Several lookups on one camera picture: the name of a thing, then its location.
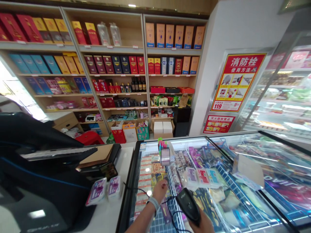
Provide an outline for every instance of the red stool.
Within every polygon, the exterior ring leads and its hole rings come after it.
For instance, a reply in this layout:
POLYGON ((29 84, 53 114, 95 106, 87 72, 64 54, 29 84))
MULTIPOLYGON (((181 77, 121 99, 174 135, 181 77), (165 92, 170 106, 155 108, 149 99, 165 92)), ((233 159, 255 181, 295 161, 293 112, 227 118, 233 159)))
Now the red stool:
POLYGON ((100 136, 93 131, 88 131, 75 139, 85 146, 105 144, 100 136))

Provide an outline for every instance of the glass freezer lid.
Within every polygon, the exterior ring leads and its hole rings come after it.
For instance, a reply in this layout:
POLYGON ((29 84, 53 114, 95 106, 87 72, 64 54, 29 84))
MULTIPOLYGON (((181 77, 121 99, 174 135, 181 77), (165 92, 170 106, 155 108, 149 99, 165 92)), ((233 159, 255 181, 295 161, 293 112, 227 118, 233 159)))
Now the glass freezer lid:
MULTIPOLYGON (((161 179, 168 179, 169 198, 187 187, 193 191, 198 206, 211 219, 215 232, 287 232, 280 217, 262 196, 246 185, 237 185, 237 180, 227 174, 226 170, 231 164, 221 152, 207 147, 209 141, 206 137, 169 142, 175 151, 175 162, 170 166, 159 165, 157 142, 147 142, 146 149, 139 152, 134 177, 135 188, 144 189, 148 195, 152 195, 155 184, 161 179), (211 168, 210 165, 217 160, 222 160, 223 163, 215 163, 216 166, 211 168), (185 178, 187 167, 209 170, 210 174, 215 174, 219 185, 217 188, 205 187, 199 183, 190 185, 185 178)), ((142 191, 134 191, 129 225, 142 211, 147 199, 142 191)), ((180 208, 175 199, 169 201, 168 206, 162 204, 149 232, 176 232, 169 213, 173 214, 176 211, 180 211, 180 208)), ((184 214, 174 214, 173 221, 177 228, 191 230, 184 214)))
POLYGON ((259 163, 265 178, 264 194, 296 226, 311 222, 311 158, 261 133, 210 137, 222 142, 232 160, 238 154, 259 163))

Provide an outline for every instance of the label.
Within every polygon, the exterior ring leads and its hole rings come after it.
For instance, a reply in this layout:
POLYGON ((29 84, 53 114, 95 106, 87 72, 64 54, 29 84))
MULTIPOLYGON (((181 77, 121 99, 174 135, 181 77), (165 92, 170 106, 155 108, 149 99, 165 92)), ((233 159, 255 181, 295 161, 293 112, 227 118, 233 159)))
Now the label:
POLYGON ((234 116, 208 116, 203 133, 227 133, 234 119, 234 116))
POLYGON ((265 57, 266 53, 228 55, 211 111, 238 112, 265 57))

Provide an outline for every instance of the wristwatch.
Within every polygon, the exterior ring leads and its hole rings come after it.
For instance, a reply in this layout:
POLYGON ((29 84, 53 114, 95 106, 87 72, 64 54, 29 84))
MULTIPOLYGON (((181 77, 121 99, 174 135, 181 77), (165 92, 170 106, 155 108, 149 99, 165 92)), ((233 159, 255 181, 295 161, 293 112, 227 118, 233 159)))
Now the wristwatch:
POLYGON ((148 202, 151 202, 155 206, 155 217, 156 217, 156 214, 158 213, 158 211, 160 209, 160 205, 159 205, 158 201, 156 199, 154 199, 153 197, 149 197, 147 204, 148 204, 148 202))

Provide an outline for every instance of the cash register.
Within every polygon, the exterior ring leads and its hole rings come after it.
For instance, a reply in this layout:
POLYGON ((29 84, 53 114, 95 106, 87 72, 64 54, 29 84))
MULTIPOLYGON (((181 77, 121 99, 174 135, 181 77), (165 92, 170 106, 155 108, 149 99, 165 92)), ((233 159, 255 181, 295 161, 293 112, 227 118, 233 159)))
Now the cash register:
POLYGON ((0 113, 0 125, 1 209, 11 213, 20 232, 85 229, 96 206, 85 207, 92 182, 75 164, 97 148, 22 112, 0 113))

